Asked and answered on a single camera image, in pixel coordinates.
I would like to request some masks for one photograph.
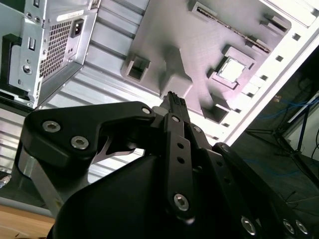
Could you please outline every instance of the power supply unit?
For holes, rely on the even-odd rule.
[[[100,0],[0,0],[0,101],[32,110],[83,66]]]

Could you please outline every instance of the blue cable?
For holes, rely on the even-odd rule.
[[[311,106],[311,105],[313,105],[313,104],[319,102],[319,100],[315,100],[315,101],[313,101],[313,102],[311,102],[311,103],[309,103],[309,104],[305,104],[306,102],[301,102],[301,103],[296,104],[296,103],[289,102],[289,101],[286,101],[286,100],[281,100],[281,101],[282,101],[283,103],[285,103],[285,104],[289,104],[289,105],[292,105],[292,106],[290,106],[288,109],[281,110],[281,111],[279,111],[279,112],[277,112],[277,113],[275,113],[275,114],[273,114],[273,115],[261,116],[261,117],[257,117],[257,118],[258,118],[258,119],[270,119],[270,118],[276,117],[276,116],[282,114],[283,112],[286,112],[287,110],[290,110],[290,109],[292,109],[292,108],[300,107],[300,106]]]

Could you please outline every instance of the usb port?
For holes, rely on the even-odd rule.
[[[28,40],[28,48],[29,48],[29,50],[31,50],[31,51],[34,51],[34,50],[35,50],[35,39],[29,37],[29,40]]]
[[[33,6],[39,8],[40,0],[33,0]]]

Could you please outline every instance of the metal slot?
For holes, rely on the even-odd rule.
[[[34,51],[34,50],[35,50],[35,39],[29,37],[29,40],[28,40],[28,48],[29,48],[29,50],[31,50],[31,51]]]
[[[33,6],[39,8],[40,0],[33,0]]]
[[[252,40],[251,38],[249,38],[248,36],[244,35],[243,33],[241,33],[240,31],[236,30],[235,28],[231,27],[230,25],[227,25],[226,23],[224,23],[223,21],[219,20],[217,17],[215,17],[214,15],[210,14],[209,12],[207,12],[206,10],[204,10],[201,7],[197,7],[196,10],[198,13],[200,13],[201,15],[214,20],[216,22],[218,22],[219,24],[223,25],[224,27],[228,28],[229,30],[233,31],[234,33],[236,33],[237,35],[243,37],[245,40],[247,40],[248,42],[254,44],[256,47],[260,48],[261,50],[263,50],[264,52],[266,52],[267,54],[271,52],[270,49],[268,49],[267,47],[264,47],[263,45],[259,44],[258,42]]]

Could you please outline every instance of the black cable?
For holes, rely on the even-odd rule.
[[[318,128],[318,131],[317,131],[317,134],[316,134],[316,147],[313,150],[313,153],[311,154],[311,159],[312,159],[313,163],[316,163],[315,160],[314,160],[314,155],[315,155],[316,150],[319,149],[318,136],[319,136],[319,128]]]

